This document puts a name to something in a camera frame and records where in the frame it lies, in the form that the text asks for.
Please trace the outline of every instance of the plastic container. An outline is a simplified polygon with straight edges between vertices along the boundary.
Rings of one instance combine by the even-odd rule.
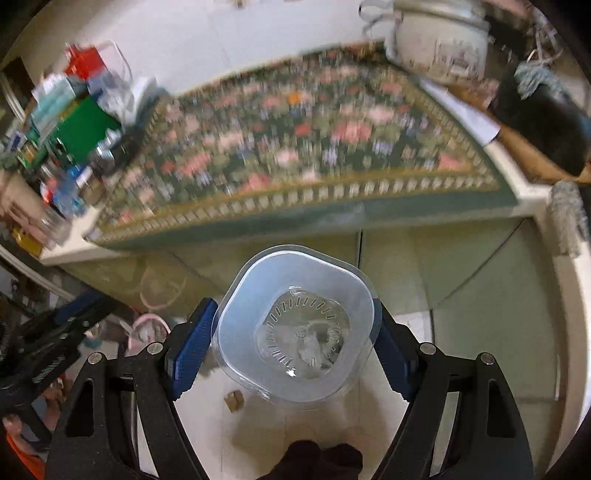
[[[216,312],[212,346],[220,366],[245,388],[313,410],[355,383],[381,315],[359,269],[282,245],[242,267]]]

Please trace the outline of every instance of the floor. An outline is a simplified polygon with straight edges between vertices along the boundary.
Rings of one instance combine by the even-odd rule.
[[[432,341],[428,312],[396,317],[420,342]],[[178,414],[199,460],[212,480],[253,480],[268,473],[296,440],[321,447],[347,441],[363,453],[360,479],[371,478],[407,408],[393,392],[372,351],[359,381],[342,397],[309,412],[282,411],[229,378],[206,358],[193,387],[176,401]],[[243,409],[231,413],[224,396],[240,389]],[[139,434],[142,470],[157,475],[145,438]]]

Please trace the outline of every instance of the red object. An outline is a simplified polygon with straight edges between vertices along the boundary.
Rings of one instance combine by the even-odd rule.
[[[87,81],[106,68],[99,51],[94,47],[80,50],[76,45],[68,45],[66,56],[70,64],[64,70],[65,74],[76,75],[80,80]]]

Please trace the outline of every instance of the floral tablecloth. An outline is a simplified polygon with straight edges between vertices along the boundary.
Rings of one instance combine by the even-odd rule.
[[[89,239],[157,247],[515,203],[462,126],[366,44],[163,99]]]

